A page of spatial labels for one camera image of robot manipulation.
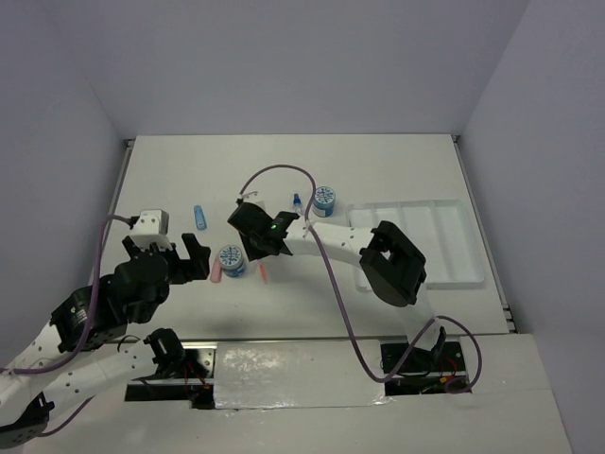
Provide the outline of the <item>orange highlighter pen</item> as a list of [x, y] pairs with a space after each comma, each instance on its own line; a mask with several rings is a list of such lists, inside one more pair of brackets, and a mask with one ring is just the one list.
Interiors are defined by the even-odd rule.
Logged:
[[268, 283], [268, 276], [267, 276], [266, 268], [262, 263], [259, 263], [258, 269], [259, 269], [261, 278], [263, 280], [263, 283], [266, 285]]

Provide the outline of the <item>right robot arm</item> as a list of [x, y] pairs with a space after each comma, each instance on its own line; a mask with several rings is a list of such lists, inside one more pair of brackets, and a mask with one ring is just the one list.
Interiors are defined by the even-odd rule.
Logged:
[[320, 257], [363, 272], [375, 297], [397, 309], [410, 349], [407, 357], [432, 370], [444, 357], [445, 330], [426, 294], [426, 258], [390, 221], [373, 228], [316, 222], [282, 211], [274, 218], [257, 204], [240, 200], [228, 218], [250, 261], [269, 256]]

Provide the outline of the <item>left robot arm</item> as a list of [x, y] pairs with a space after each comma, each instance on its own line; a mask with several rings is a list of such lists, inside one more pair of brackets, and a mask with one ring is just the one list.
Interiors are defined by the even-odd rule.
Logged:
[[52, 416], [86, 403], [113, 384], [178, 375], [188, 362], [177, 334], [157, 328], [110, 358], [94, 352], [126, 336], [133, 323], [148, 323], [171, 287], [203, 281], [211, 250], [193, 234], [181, 237], [187, 258], [175, 244], [153, 242], [143, 249], [129, 236], [128, 261], [92, 285], [75, 290], [50, 317], [39, 336], [1, 372], [1, 446], [23, 445], [43, 435]]

